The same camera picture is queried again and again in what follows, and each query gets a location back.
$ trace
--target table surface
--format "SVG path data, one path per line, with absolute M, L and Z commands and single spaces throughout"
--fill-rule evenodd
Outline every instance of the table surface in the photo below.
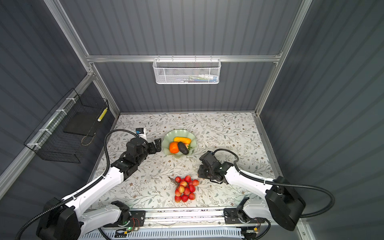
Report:
M 112 201 L 122 201 L 132 209 L 178 207 L 237 206 L 244 197 L 254 194 L 235 185 L 214 184 L 198 179 L 199 157 L 208 150 L 226 148 L 240 157 L 238 166 L 263 177 L 274 178 L 263 143 L 251 113 L 197 113 L 197 114 L 132 114 L 120 115 L 115 129 L 134 131 L 147 128 L 148 141 L 164 136 L 174 129 L 186 129 L 196 136 L 197 148 L 190 156 L 176 159 L 163 152 L 148 155 L 138 170 L 125 182 L 115 186 L 96 201 L 90 209 L 105 207 Z M 126 149 L 131 135 L 116 132 L 108 142 L 111 162 L 116 161 Z M 224 151 L 217 152 L 219 161 L 233 162 L 234 157 Z M 97 167 L 95 177 L 106 168 L 105 155 Z M 168 177 L 184 178 L 191 175 L 198 179 L 195 200 L 175 203 L 176 186 Z

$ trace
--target fruit bowl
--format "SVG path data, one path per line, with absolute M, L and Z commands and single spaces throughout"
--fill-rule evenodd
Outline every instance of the fruit bowl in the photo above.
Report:
M 173 139 L 175 137 L 187 137 L 187 138 L 191 139 L 191 144 L 189 145 L 190 149 L 189 149 L 189 153 L 187 155 L 184 155 L 181 152 L 171 153 L 169 151 L 169 144 L 171 142 L 173 142 Z M 184 129 L 176 129 L 176 130 L 170 131 L 169 133 L 167 133 L 167 135 L 165 135 L 164 140 L 163 140 L 163 142 L 161 144 L 161 148 L 163 149 L 165 155 L 167 155 L 167 156 L 168 155 L 173 155 L 175 158 L 181 158 L 182 156 L 189 156 L 189 155 L 191 155 L 192 153 L 195 152 L 196 146 L 197 146 L 197 143 L 196 143 L 195 136 L 192 133 L 190 133 L 190 132 L 188 132 L 187 130 L 184 130 Z

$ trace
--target avocado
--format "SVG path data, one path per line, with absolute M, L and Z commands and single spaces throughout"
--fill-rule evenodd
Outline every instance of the avocado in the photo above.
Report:
M 178 142 L 177 147 L 179 148 L 179 151 L 182 152 L 182 154 L 187 155 L 189 153 L 188 148 L 184 143 Z

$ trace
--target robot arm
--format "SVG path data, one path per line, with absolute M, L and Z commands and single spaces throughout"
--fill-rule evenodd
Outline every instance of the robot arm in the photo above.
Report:
M 202 165 L 198 170 L 199 177 L 214 183 L 243 187 L 266 201 L 268 207 L 255 199 L 244 198 L 237 207 L 237 216 L 242 222 L 248 222 L 255 217 L 273 218 L 283 228 L 293 231 L 305 208 L 305 201 L 293 187 L 271 185 L 271 182 L 281 185 L 289 182 L 283 177 L 269 179 L 241 170 L 236 166 L 236 154 L 226 149 L 218 150 L 232 153 L 237 158 L 235 165 L 229 162 L 221 164 L 216 159 L 215 152 L 208 151 L 200 157 Z
M 131 218 L 129 207 L 119 201 L 112 202 L 101 209 L 85 211 L 108 190 L 129 178 L 148 154 L 161 151 L 161 139 L 148 143 L 145 129 L 136 129 L 136 132 L 137 134 L 134 134 L 136 137 L 126 144 L 127 151 L 111 164 L 105 176 L 103 174 L 97 177 L 61 200 L 53 198 L 45 204 L 44 211 L 66 202 L 41 217 L 36 231 L 39 238 L 76 240 L 83 234 L 109 223 L 117 222 L 121 227 L 129 223 Z

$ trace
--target black cable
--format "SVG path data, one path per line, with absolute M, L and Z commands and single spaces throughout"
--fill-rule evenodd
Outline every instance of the black cable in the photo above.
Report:
M 106 239 L 106 240 L 112 240 L 110 239 L 104 232 L 101 228 L 98 228 L 99 232 L 101 233 L 101 235 Z
M 56 204 L 55 206 L 52 206 L 50 208 L 48 208 L 47 210 L 39 213 L 38 215 L 36 215 L 34 218 L 32 218 L 31 220 L 29 220 L 26 224 L 24 224 L 20 230 L 17 232 L 16 236 L 15 236 L 15 240 L 20 240 L 23 232 L 32 224 L 34 223 L 35 221 L 37 221 L 39 218 L 41 218 L 42 216 L 44 216 L 45 214 L 49 213 L 50 211 L 52 210 L 55 210 L 63 205 L 65 205 L 66 203 L 69 203 L 70 201 L 72 201 L 73 199 L 77 198 L 78 196 L 80 196 L 81 194 L 85 193 L 86 191 L 88 191 L 89 189 L 91 189 L 92 187 L 94 187 L 97 183 L 99 183 L 101 180 L 104 179 L 104 177 L 107 175 L 108 171 L 109 171 L 109 165 L 110 165 L 110 161 L 109 161 L 109 154 L 108 154 L 108 150 L 107 150 L 107 138 L 110 134 L 114 133 L 114 132 L 118 132 L 118 131 L 122 131 L 122 132 L 127 132 L 127 133 L 130 133 L 132 135 L 134 135 L 135 137 L 139 137 L 138 134 L 134 133 L 134 132 L 131 132 L 129 130 L 125 130 L 125 129 L 115 129 L 115 130 L 112 130 L 110 131 L 109 133 L 107 133 L 107 135 L 105 135 L 105 138 L 104 138 L 104 152 L 105 152 L 105 157 L 106 157 L 106 162 L 107 162 L 107 167 L 104 171 L 104 173 L 102 174 L 102 176 L 100 176 L 96 181 L 94 181 L 91 185 L 89 185 L 88 187 L 86 187 L 85 189 L 81 190 L 80 192 L 76 193 L 73 197 L 70 197 L 66 200 L 63 200 L 62 202 Z
M 244 235 L 246 240 L 258 240 L 258 239 L 262 238 L 269 231 L 269 229 L 271 228 L 271 222 L 266 218 L 264 218 L 264 220 L 268 223 L 268 227 L 266 228 L 266 230 L 262 234 L 258 235 L 256 238 L 246 238 L 245 237 L 246 232 L 243 232 L 243 235 Z
M 239 167 L 237 166 L 237 162 L 239 161 L 239 157 L 234 152 L 229 151 L 227 149 L 216 149 L 212 154 L 215 155 L 215 153 L 217 151 L 227 151 L 227 152 L 230 152 L 231 154 L 233 154 L 236 157 L 236 160 L 233 162 L 236 170 L 240 173 L 240 175 L 242 175 L 242 176 L 244 176 L 244 177 L 246 177 L 248 179 L 254 180 L 256 182 L 261 182 L 263 184 L 273 185 L 273 186 L 299 187 L 299 188 L 306 188 L 306 189 L 316 190 L 316 191 L 319 191 L 319 192 L 324 192 L 325 194 L 327 194 L 330 197 L 331 200 L 329 201 L 327 206 L 323 207 L 322 209 L 320 209 L 318 211 L 315 211 L 315 212 L 312 212 L 312 213 L 309 213 L 309 214 L 301 214 L 300 218 L 314 217 L 314 216 L 323 214 L 326 211 L 328 211 L 329 209 L 331 209 L 333 207 L 333 205 L 335 204 L 335 197 L 333 196 L 333 194 L 330 191 L 328 191 L 328 190 L 326 190 L 324 188 L 316 187 L 316 186 L 312 186 L 312 185 L 304 185 L 304 184 L 291 184 L 291 183 L 279 183 L 279 182 L 263 181 L 261 179 L 249 176 L 249 175 L 245 174 L 244 172 L 242 172 L 239 169 Z
M 119 159 L 122 158 L 122 157 L 124 157 L 126 153 L 127 153 L 127 151 L 123 152 L 123 153 L 120 155 Z

